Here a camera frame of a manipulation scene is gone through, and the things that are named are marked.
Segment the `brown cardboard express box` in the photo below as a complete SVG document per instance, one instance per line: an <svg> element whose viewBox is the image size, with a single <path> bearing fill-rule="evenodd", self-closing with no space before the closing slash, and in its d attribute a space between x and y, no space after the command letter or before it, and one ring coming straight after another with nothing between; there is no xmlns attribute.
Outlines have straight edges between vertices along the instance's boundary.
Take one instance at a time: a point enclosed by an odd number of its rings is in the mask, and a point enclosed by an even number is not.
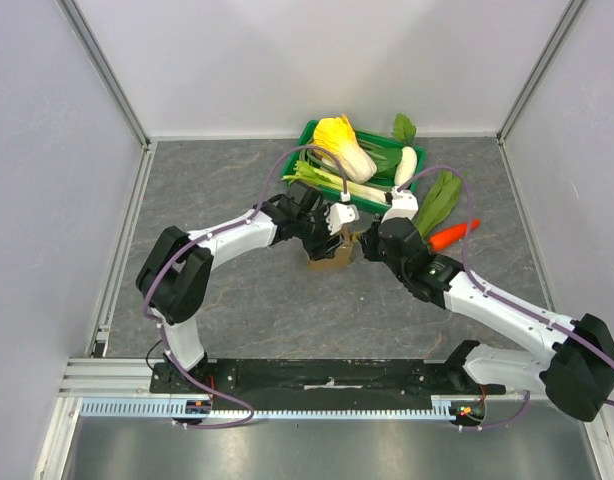
<svg viewBox="0 0 614 480"><path fill-rule="evenodd" d="M342 269L351 264L354 244L348 228L344 227L340 234L342 243L334 249L331 258L308 261L307 269L310 272Z"/></svg>

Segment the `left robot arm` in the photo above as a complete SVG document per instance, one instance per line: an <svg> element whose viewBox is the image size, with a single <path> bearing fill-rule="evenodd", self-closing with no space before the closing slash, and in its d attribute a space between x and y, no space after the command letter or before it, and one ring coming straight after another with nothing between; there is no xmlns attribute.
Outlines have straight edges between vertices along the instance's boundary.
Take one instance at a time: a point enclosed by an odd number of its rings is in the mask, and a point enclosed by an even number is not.
<svg viewBox="0 0 614 480"><path fill-rule="evenodd" d="M331 258L342 244L344 227L357 219L350 194L341 193L330 203L316 188L297 181L287 192L220 225L191 232L165 229L137 276L136 288L174 365L172 382L185 393L205 385L206 352L195 314L214 270L247 252L291 239L300 240L312 260Z"/></svg>

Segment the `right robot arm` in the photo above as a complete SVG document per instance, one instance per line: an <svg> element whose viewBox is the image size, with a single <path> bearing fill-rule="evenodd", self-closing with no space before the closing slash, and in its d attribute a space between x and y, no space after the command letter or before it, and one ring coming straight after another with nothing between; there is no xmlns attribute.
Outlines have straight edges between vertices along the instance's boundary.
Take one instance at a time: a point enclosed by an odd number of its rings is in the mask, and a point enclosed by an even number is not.
<svg viewBox="0 0 614 480"><path fill-rule="evenodd" d="M454 392L478 384L542 393L563 413L596 418L614 390L614 340L606 323L539 308L429 250L411 220L377 220L357 236L364 257L385 264L414 298L464 315L512 340L521 351L477 345L445 368Z"/></svg>

